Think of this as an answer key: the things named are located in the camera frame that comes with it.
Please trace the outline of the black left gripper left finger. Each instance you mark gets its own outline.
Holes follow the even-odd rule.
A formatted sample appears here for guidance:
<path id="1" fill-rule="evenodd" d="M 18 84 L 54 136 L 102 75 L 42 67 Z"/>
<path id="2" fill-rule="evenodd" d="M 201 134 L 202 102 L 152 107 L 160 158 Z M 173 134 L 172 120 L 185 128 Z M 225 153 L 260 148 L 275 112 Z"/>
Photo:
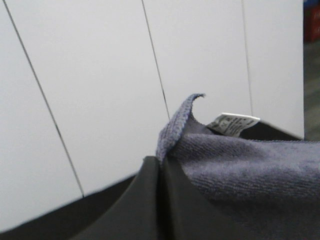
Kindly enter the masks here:
<path id="1" fill-rule="evenodd" d="M 120 198 L 73 239 L 164 240 L 157 207 L 159 166 L 156 157 L 145 157 Z"/>

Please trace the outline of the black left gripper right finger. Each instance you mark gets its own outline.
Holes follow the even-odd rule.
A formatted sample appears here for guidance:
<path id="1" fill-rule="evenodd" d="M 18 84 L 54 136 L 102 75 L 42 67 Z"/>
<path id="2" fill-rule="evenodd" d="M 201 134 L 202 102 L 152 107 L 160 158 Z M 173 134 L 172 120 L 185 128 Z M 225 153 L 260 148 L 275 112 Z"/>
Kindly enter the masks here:
<path id="1" fill-rule="evenodd" d="M 240 230 L 199 193 L 175 160 L 162 167 L 166 235 L 170 240 L 239 240 Z"/>

